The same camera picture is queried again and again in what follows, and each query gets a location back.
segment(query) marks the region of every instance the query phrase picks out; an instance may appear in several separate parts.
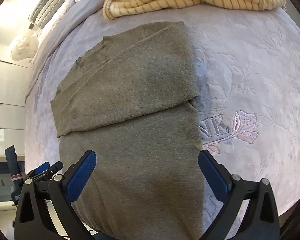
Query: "blue gripper pad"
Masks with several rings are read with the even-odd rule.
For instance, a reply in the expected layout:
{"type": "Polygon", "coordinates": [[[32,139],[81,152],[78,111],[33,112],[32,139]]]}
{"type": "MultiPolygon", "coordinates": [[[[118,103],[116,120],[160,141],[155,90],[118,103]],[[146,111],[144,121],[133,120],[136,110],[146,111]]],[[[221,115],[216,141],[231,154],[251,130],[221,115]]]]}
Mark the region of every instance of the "blue gripper pad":
{"type": "Polygon", "coordinates": [[[71,165],[70,173],[73,175],[66,180],[65,173],[65,199],[70,204],[71,202],[76,201],[80,193],[82,192],[84,186],[86,185],[90,175],[92,174],[95,166],[97,164],[97,156],[93,151],[86,151],[82,158],[77,162],[77,164],[71,165]]]}
{"type": "Polygon", "coordinates": [[[230,173],[207,150],[199,153],[198,164],[216,199],[225,203],[232,185],[230,173]]]}
{"type": "Polygon", "coordinates": [[[40,165],[38,168],[36,168],[36,169],[34,170],[34,174],[35,174],[35,175],[38,175],[38,174],[40,174],[41,172],[44,172],[45,170],[47,170],[48,168],[50,168],[50,163],[45,162],[44,164],[40,165]]]}

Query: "bed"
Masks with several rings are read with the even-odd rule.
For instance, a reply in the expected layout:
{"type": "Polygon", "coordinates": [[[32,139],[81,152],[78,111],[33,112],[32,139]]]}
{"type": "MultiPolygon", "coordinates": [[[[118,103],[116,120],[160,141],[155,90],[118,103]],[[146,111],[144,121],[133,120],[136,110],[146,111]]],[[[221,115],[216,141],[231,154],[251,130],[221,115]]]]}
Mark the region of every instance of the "bed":
{"type": "MultiPolygon", "coordinates": [[[[66,0],[42,30],[26,98],[26,170],[60,158],[50,101],[78,57],[103,36],[183,21],[194,47],[202,147],[230,173],[268,178],[279,215],[286,212],[300,198],[300,30],[288,14],[282,8],[256,12],[199,4],[108,21],[103,1],[66,0]]],[[[204,192],[206,230],[222,204],[207,184],[204,192]]],[[[228,237],[239,228],[246,204],[228,237]]]]}

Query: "silver bolt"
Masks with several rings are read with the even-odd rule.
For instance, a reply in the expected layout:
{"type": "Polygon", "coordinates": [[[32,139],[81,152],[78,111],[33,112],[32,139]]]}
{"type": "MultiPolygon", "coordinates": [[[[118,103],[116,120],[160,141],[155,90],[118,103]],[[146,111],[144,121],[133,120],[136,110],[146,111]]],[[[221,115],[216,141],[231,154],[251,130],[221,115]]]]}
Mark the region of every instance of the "silver bolt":
{"type": "Polygon", "coordinates": [[[269,182],[269,180],[268,180],[268,179],[266,179],[266,178],[263,178],[263,179],[262,179],[262,183],[263,183],[263,184],[266,184],[266,185],[268,185],[270,182],[269,182]]]}
{"type": "Polygon", "coordinates": [[[237,181],[239,181],[241,179],[240,175],[238,175],[238,174],[233,174],[232,178],[237,181]]]}
{"type": "Polygon", "coordinates": [[[58,174],[58,175],[54,176],[53,179],[54,179],[55,181],[59,181],[59,180],[62,179],[62,175],[58,174]]]}
{"type": "Polygon", "coordinates": [[[32,182],[32,179],[26,179],[26,184],[29,185],[32,182]]]}

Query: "bedspread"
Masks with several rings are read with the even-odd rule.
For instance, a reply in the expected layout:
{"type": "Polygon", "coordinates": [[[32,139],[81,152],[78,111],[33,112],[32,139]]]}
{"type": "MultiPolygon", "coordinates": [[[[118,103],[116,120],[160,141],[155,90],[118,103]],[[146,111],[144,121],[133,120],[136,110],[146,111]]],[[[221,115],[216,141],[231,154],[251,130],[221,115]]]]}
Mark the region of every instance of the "bedspread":
{"type": "MultiPolygon", "coordinates": [[[[101,10],[92,14],[49,56],[26,101],[26,170],[59,160],[50,101],[75,60],[103,36],[158,21],[183,21],[188,29],[202,147],[230,173],[253,181],[267,177],[279,215],[287,211],[300,198],[300,30],[281,8],[252,12],[200,4],[113,21],[101,10]]],[[[202,201],[206,229],[222,204],[209,186],[202,201]]]]}

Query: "metal screw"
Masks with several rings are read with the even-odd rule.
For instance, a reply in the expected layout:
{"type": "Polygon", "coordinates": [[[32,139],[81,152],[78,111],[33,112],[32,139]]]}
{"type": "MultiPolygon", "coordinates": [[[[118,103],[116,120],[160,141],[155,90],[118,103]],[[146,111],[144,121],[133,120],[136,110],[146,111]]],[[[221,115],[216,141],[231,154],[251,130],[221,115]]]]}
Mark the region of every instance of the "metal screw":
{"type": "Polygon", "coordinates": [[[26,184],[29,185],[32,182],[32,179],[26,179],[26,184]]]}
{"type": "Polygon", "coordinates": [[[269,180],[268,180],[268,179],[266,179],[266,178],[263,178],[263,179],[262,179],[262,183],[263,183],[263,184],[266,184],[266,185],[268,185],[270,182],[269,182],[269,180]]]}
{"type": "Polygon", "coordinates": [[[62,175],[58,174],[58,175],[54,176],[53,179],[54,179],[55,181],[59,181],[59,180],[62,179],[62,175]]]}
{"type": "Polygon", "coordinates": [[[233,174],[232,178],[237,181],[239,181],[241,179],[240,175],[238,175],[238,174],[233,174]]]}

